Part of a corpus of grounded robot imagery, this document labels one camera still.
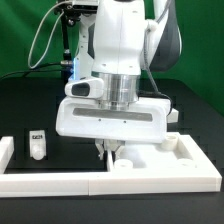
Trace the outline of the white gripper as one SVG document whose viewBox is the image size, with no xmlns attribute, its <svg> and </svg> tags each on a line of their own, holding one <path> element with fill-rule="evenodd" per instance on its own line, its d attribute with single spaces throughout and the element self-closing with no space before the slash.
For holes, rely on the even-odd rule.
<svg viewBox="0 0 224 224">
<path fill-rule="evenodd" d="M 124 141 L 161 143 L 167 132 L 169 99 L 139 97 L 123 108 L 104 107 L 99 78 L 73 80 L 66 84 L 66 97 L 60 103 L 56 131 L 61 136 L 92 138 L 102 160 L 104 140 L 112 140 L 110 150 L 116 161 L 125 148 Z"/>
</svg>

